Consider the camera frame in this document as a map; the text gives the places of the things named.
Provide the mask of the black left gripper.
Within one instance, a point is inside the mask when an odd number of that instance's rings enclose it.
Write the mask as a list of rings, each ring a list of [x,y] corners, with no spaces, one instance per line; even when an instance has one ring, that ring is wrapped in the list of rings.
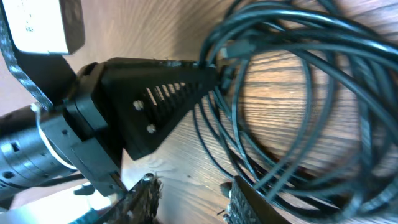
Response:
[[[40,127],[100,194],[120,194],[126,191],[123,148],[134,160],[155,152],[217,83],[215,67],[194,61],[112,58],[91,63]]]

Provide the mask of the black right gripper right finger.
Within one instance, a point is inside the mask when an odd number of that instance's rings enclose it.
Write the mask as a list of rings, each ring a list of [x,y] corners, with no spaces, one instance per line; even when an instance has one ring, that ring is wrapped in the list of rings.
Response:
[[[223,195],[229,199],[223,215],[228,224],[290,224],[240,176],[223,183]]]

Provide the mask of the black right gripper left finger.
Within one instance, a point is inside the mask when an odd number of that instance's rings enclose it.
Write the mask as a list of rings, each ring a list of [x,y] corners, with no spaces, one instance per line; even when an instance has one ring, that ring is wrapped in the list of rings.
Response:
[[[102,216],[106,224],[158,223],[157,210],[162,182],[159,176],[147,173],[121,200]]]

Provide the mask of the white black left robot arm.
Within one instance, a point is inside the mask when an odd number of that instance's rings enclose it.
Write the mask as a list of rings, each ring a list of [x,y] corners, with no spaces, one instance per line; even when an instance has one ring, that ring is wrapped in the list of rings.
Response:
[[[1,118],[1,198],[85,178],[102,195],[123,190],[122,154],[155,152],[218,82],[191,61],[114,58],[79,72],[56,108]]]

